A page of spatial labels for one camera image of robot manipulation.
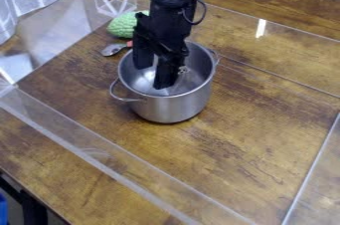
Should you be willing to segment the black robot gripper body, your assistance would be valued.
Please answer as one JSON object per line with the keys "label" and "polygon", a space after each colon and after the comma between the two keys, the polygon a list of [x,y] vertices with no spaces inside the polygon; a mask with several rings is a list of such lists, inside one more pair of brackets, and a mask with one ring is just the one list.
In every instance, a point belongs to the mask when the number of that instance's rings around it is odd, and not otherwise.
{"label": "black robot gripper body", "polygon": [[184,39],[194,25],[196,0],[151,0],[150,13],[136,15],[134,37],[144,37],[155,55],[187,54]]}

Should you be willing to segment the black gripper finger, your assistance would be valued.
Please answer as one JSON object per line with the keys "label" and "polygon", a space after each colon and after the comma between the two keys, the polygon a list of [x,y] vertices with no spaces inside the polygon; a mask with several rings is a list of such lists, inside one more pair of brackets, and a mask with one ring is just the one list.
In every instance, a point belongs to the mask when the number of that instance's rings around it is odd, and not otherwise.
{"label": "black gripper finger", "polygon": [[179,68],[184,66],[184,54],[160,54],[156,68],[154,87],[158,90],[171,87],[175,84]]}
{"label": "black gripper finger", "polygon": [[155,52],[150,41],[136,35],[134,37],[134,63],[139,70],[143,70],[154,65]]}

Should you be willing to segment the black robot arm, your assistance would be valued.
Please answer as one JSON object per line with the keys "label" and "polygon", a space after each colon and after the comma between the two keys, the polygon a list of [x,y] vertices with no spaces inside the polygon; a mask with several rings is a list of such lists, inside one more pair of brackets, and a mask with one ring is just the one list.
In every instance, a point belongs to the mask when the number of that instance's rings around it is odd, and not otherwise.
{"label": "black robot arm", "polygon": [[171,87],[178,79],[179,68],[188,56],[186,38],[194,20],[196,4],[206,6],[202,0],[151,0],[150,14],[136,14],[138,25],[134,31],[134,63],[138,70],[154,65],[159,57],[154,87],[158,90]]}

